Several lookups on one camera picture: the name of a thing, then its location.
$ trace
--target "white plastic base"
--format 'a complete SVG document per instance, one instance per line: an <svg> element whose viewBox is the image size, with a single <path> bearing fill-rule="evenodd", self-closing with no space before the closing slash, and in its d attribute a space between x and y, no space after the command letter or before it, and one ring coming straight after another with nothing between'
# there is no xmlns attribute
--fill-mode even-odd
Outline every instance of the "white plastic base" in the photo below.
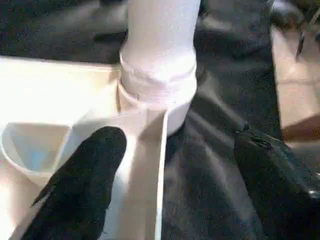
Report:
<svg viewBox="0 0 320 240"><path fill-rule="evenodd" d="M0 230L6 237L37 196L37 187L28 179L43 187L84 139L101 127L114 126L124 131L127 148L112 185L104 228L107 235L101 239L160 239L168 113L126 98L118 84L120 78L115 77L120 75L117 68L7 58L0 62L6 66L3 76L8 79L1 86L4 94L0 94L6 103L0 164L11 168L10 176L0 171L0 220L8 223ZM16 69L23 69L24 74ZM11 105L8 96L16 96L20 85L33 87L21 93L24 102ZM50 92L52 86L67 89L59 94ZM43 90L47 94L37 98ZM28 104L37 99L39 104ZM64 104L68 99L72 106ZM23 114L10 115L12 106Z"/></svg>

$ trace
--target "dark cloth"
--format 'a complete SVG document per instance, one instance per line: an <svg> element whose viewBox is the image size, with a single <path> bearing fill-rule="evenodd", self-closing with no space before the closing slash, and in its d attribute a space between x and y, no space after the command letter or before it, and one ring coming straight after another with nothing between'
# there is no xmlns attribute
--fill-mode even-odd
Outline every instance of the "dark cloth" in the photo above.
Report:
<svg viewBox="0 0 320 240"><path fill-rule="evenodd" d="M203 2L206 14L194 37L197 92L183 128L167 141L162 239L263 239L233 146L236 130L246 121L281 138L269 5L263 0ZM95 21L96 5L88 2L17 26L2 38L0 53L119 62L126 20L114 15ZM103 33L105 38L94 41Z"/></svg>
<svg viewBox="0 0 320 240"><path fill-rule="evenodd" d="M94 132L50 178L33 203L35 207L45 199L42 206L29 226L18 227L11 239L97 240L126 147L126 136L119 128ZM21 238L20 231L25 231Z"/></svg>

